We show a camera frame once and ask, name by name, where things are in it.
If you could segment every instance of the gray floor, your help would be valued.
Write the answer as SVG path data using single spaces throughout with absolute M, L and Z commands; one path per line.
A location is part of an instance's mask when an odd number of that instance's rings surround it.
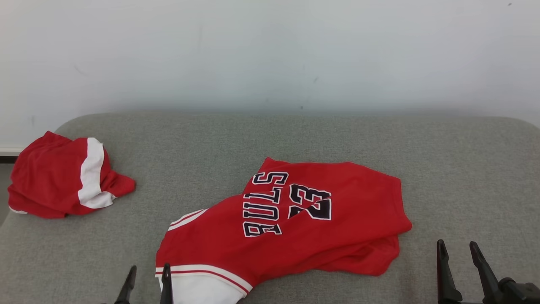
M 9 175 L 13 169 L 12 164 L 0 164 L 0 226 L 8 215 L 8 186 L 11 184 Z

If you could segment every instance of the red and white garment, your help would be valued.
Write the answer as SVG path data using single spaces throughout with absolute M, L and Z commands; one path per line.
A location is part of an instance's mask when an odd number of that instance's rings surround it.
M 107 151 L 93 137 L 45 133 L 19 155 L 8 187 L 15 213 L 45 218 L 83 215 L 135 190 L 135 181 L 111 169 Z
M 400 180 L 353 163 L 268 158 L 243 194 L 172 222 L 156 256 L 175 303 L 233 304 L 310 269 L 380 275 L 411 229 Z

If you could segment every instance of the black letter with white outline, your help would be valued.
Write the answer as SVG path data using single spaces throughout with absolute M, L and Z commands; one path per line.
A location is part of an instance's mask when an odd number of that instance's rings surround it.
M 244 198 L 245 199 L 256 198 L 256 199 L 269 200 L 273 202 L 274 204 L 279 204 L 279 196 L 281 194 L 281 188 L 274 187 L 272 189 L 273 189 L 272 192 L 274 193 L 273 195 L 268 195 L 264 193 L 248 193 L 248 194 L 244 194 Z
M 285 184 L 289 173 L 287 172 L 261 172 L 253 175 L 252 183 L 253 184 Z
M 257 218 L 271 221 L 277 221 L 279 219 L 279 209 L 274 206 L 253 204 L 244 202 L 244 212 L 242 216 L 245 219 Z
M 272 232 L 274 234 L 281 234 L 281 228 L 278 224 L 265 225 L 259 223 L 244 222 L 244 236 L 255 237 L 266 232 Z
M 332 194 L 327 191 L 308 188 L 306 186 L 291 184 L 290 198 L 293 202 L 302 205 L 302 201 L 315 202 L 308 208 L 302 208 L 299 206 L 289 207 L 289 216 L 295 216 L 302 210 L 306 210 L 311 218 L 316 220 L 332 220 L 332 199 L 329 199 Z

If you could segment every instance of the white stripe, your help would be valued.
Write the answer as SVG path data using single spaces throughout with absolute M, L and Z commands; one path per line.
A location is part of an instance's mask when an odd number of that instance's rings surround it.
M 18 213 L 18 214 L 28 214 L 28 212 L 24 212 L 24 211 L 22 211 L 22 210 L 21 210 L 21 211 L 17 211 L 17 210 L 15 210 L 15 209 L 11 208 L 11 207 L 9 207 L 9 209 L 11 209 L 11 211 L 13 211 L 13 212 L 15 212 L 15 213 Z
M 250 292 L 251 289 L 253 289 L 253 286 L 251 286 L 251 284 L 249 284 L 246 280 L 242 279 L 241 277 L 235 275 L 232 272 L 228 272 L 228 271 L 226 271 L 224 269 L 221 269 L 221 268 L 218 268 L 218 267 L 215 267 L 215 266 L 211 266 L 211 265 L 171 266 L 171 272 L 175 272 L 175 271 L 188 271 L 189 272 L 189 273 L 171 273 L 171 276 L 209 275 L 209 276 L 219 278 L 222 281 L 224 281 L 226 283 L 229 283 L 232 286 L 235 286 L 243 294 L 246 294 L 246 292 L 243 289 L 239 288 L 238 286 L 231 283 L 230 281 L 227 281 L 227 280 L 223 279 L 219 275 L 212 275 L 211 273 L 207 273 L 207 272 L 197 272 L 197 271 L 201 271 L 201 270 L 206 270 L 206 271 L 210 271 L 210 272 L 220 274 L 220 275 L 230 279 L 231 281 L 236 282 L 238 285 L 244 287 L 248 292 Z M 156 272 L 163 272 L 163 267 L 156 267 Z
M 99 185 L 105 158 L 103 144 L 93 137 L 88 137 L 86 151 L 86 159 L 80 166 L 80 182 L 83 187 L 77 193 L 79 203 L 91 209 L 105 208 L 112 205 L 115 196 L 106 191 L 102 192 Z
M 207 210 L 208 210 L 208 209 L 203 209 L 201 212 L 199 212 L 199 213 L 193 215 L 193 216 L 190 217 L 189 219 L 185 219 L 185 220 L 183 220 L 183 221 L 181 221 L 181 222 L 179 222 L 179 223 L 177 223 L 177 224 L 174 224 L 174 225 L 170 226 L 169 229 L 167 229 L 167 231 L 174 230 L 174 229 L 176 229 L 176 228 L 178 228 L 178 227 L 181 227 L 181 226 L 183 226 L 183 225 L 185 225 L 185 224 L 187 224 L 187 223 L 193 222 L 194 220 L 196 220 L 198 217 L 200 217 L 200 216 L 201 216 L 204 212 L 206 212 Z
M 180 220 L 176 220 L 176 221 L 172 222 L 172 223 L 171 223 L 171 226 L 174 225 L 174 224 L 178 224 L 179 222 L 181 222 L 181 221 L 182 221 L 183 219 L 185 219 L 186 217 L 188 217 L 188 216 L 190 216 L 190 215 L 192 215 L 192 214 L 195 214 L 195 213 L 197 213 L 197 212 L 199 212 L 199 211 L 203 211 L 203 210 L 204 210 L 204 209 L 201 209 L 201 210 L 197 210 L 197 211 L 193 211 L 193 212 L 191 212 L 191 213 L 188 213 L 188 214 L 182 216 L 182 217 L 180 218 Z

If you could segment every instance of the bulls jersey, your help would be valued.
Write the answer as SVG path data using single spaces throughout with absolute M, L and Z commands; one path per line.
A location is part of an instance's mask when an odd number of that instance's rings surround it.
M 381 274 L 410 228 L 399 179 L 268 158 L 243 194 L 171 223 L 156 276 L 171 265 L 175 303 L 235 303 L 261 282 L 314 268 Z

